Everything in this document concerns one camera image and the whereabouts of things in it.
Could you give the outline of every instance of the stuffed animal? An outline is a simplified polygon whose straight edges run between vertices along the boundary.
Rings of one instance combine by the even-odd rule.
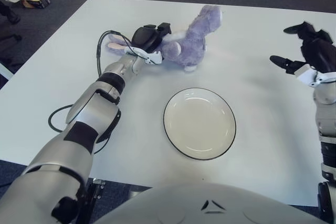
[[[205,5],[186,31],[167,34],[155,51],[160,51],[165,60],[176,62],[185,71],[194,71],[204,58],[205,36],[217,30],[222,23],[219,6]],[[123,55],[127,46],[120,36],[109,36],[110,50]]]

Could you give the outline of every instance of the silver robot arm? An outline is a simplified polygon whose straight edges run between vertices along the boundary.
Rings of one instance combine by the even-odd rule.
[[[64,131],[40,150],[9,187],[0,201],[0,223],[70,223],[77,216],[86,194],[94,146],[109,138],[118,123],[121,112],[117,104],[125,84],[145,62],[161,63],[161,54],[152,51],[167,33],[167,23],[135,32],[131,52],[106,67],[71,107]]]
[[[322,176],[328,180],[318,186],[320,217],[336,224],[336,47],[327,32],[316,32],[306,22],[286,28],[284,32],[297,34],[303,40],[301,51],[306,62],[279,56],[271,56],[270,60],[314,88],[316,124],[323,156]]]

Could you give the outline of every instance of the metal clamp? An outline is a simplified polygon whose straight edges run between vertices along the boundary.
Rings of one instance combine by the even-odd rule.
[[[323,82],[336,80],[336,72],[321,73],[312,69],[309,64],[303,65],[294,74],[301,82],[310,87],[316,87]]]
[[[148,52],[142,50],[141,48],[137,48],[137,47],[125,47],[124,51],[128,52],[128,53],[135,52],[137,55],[139,55],[141,58],[143,58],[145,60],[146,64],[157,65],[157,64],[162,63],[162,56],[161,56],[160,51],[148,53]]]

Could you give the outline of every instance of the cable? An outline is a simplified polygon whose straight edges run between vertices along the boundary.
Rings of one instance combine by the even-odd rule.
[[[56,132],[58,132],[58,133],[61,133],[62,130],[60,130],[60,129],[56,128],[55,126],[53,126],[51,120],[53,119],[53,116],[54,116],[56,113],[60,112],[61,110],[70,108],[70,107],[72,107],[72,105],[73,105],[73,104],[63,106],[62,108],[59,108],[59,109],[55,110],[52,114],[50,114],[50,116],[49,116],[49,118],[48,118],[48,125],[49,125],[49,127],[52,128],[54,131],[56,131]],[[94,154],[97,154],[98,152],[100,152],[100,151],[107,145],[108,141],[109,141],[109,138],[107,139],[107,141],[105,142],[105,144],[102,146],[102,148],[100,148],[99,150],[97,150]]]
[[[106,140],[106,142],[104,143],[104,145],[102,146],[102,148],[100,148],[99,150],[97,150],[94,154],[97,154],[98,152],[100,152],[102,149],[104,149],[104,147],[107,145],[107,143],[109,142],[110,138],[108,138]]]
[[[57,112],[59,112],[59,111],[61,111],[61,110],[64,110],[64,109],[67,109],[67,108],[70,108],[70,107],[72,107],[72,105],[73,105],[73,104],[66,105],[66,106],[64,106],[64,107],[62,107],[62,108],[59,108],[59,109],[55,110],[52,114],[50,114],[50,116],[49,116],[49,118],[48,118],[48,125],[49,125],[49,127],[52,128],[54,131],[56,131],[56,132],[58,132],[58,133],[61,133],[62,130],[60,130],[60,129],[56,128],[55,126],[53,126],[53,123],[51,122],[51,119],[53,118],[53,116],[54,116]]]
[[[7,183],[7,184],[0,185],[0,188],[6,187],[6,186],[10,186],[13,182],[14,182],[14,181],[9,182],[9,183]]]
[[[98,43],[97,43],[97,52],[96,52],[96,57],[97,57],[97,72],[98,72],[98,77],[101,76],[101,66],[100,66],[100,55],[101,55],[101,44],[104,40],[104,38],[106,37],[106,35],[109,34],[114,34],[114,35],[119,35],[123,38],[123,40],[125,41],[126,45],[128,46],[128,48],[132,51],[133,56],[139,57],[141,59],[147,60],[146,58],[140,56],[139,54],[137,54],[136,52],[134,52],[134,50],[131,48],[132,42],[129,40],[129,38],[127,38],[125,35],[121,34],[118,31],[113,31],[113,30],[109,30],[109,31],[105,31],[99,38]],[[153,63],[154,65],[157,65],[157,63],[155,63],[154,61],[150,60],[151,63]]]

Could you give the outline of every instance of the plate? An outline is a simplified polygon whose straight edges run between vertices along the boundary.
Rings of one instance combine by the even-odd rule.
[[[236,135],[229,105],[218,94],[190,88],[175,94],[163,115],[166,134],[184,155],[209,160],[223,155]]]

